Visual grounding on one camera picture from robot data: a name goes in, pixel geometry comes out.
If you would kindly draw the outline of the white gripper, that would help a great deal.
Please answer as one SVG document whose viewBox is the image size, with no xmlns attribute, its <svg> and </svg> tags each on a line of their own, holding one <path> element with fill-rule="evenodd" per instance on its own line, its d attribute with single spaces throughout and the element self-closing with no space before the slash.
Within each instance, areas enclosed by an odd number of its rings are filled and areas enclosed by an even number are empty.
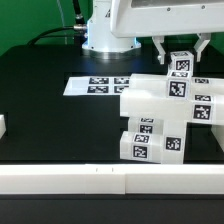
<svg viewBox="0 0 224 224">
<path fill-rule="evenodd" d="M 152 37 L 160 64 L 163 36 L 198 34 L 196 61 L 214 32 L 224 32 L 224 0 L 112 0 L 111 32 L 117 37 Z"/>
</svg>

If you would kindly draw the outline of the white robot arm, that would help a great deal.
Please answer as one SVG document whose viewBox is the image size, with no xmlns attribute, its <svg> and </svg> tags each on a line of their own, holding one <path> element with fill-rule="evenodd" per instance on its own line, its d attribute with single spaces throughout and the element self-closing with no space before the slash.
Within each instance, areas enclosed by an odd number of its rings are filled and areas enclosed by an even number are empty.
<svg viewBox="0 0 224 224">
<path fill-rule="evenodd" d="M 83 50 L 117 58 L 138 49 L 138 37 L 150 37 L 163 62 L 166 36 L 195 34 L 201 53 L 217 32 L 224 32 L 224 0 L 93 0 Z"/>
</svg>

